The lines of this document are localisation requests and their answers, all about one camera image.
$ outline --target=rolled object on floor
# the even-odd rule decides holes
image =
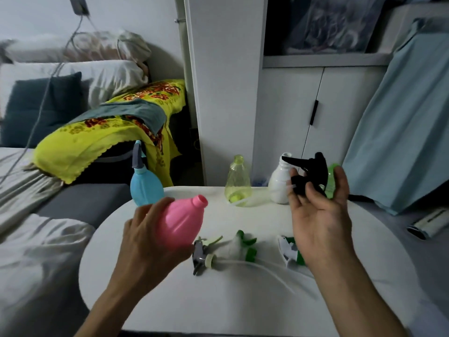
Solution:
[[[439,207],[418,222],[407,227],[407,231],[421,240],[435,236],[449,224],[449,207]]]

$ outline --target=shelf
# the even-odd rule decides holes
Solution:
[[[264,56],[262,67],[388,66],[391,59],[392,55],[389,53]]]

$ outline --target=yellow transparent bottle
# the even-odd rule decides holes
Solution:
[[[230,203],[252,195],[250,171],[242,155],[234,156],[234,162],[229,166],[228,181],[224,190],[224,194]]]

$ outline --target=cabinet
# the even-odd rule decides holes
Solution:
[[[342,163],[385,71],[382,66],[262,69],[253,178],[269,177],[286,151],[298,158],[321,151],[328,164]]]

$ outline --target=white table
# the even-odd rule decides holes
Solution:
[[[165,194],[189,198],[203,194],[201,237],[232,238],[238,229],[258,238],[258,257],[283,265],[278,234],[292,235],[290,209],[263,203],[250,208],[229,205],[223,187],[170,187]],[[130,201],[98,228],[81,260],[79,283],[88,308],[104,291],[112,274],[124,222],[136,205]],[[399,240],[366,210],[349,203],[356,252],[404,325],[417,313],[422,291],[413,263]],[[144,297],[124,325],[126,330],[269,336],[337,336],[334,324],[313,279],[272,268],[297,291],[294,296],[263,270],[230,266],[193,276],[192,260],[180,264]]]

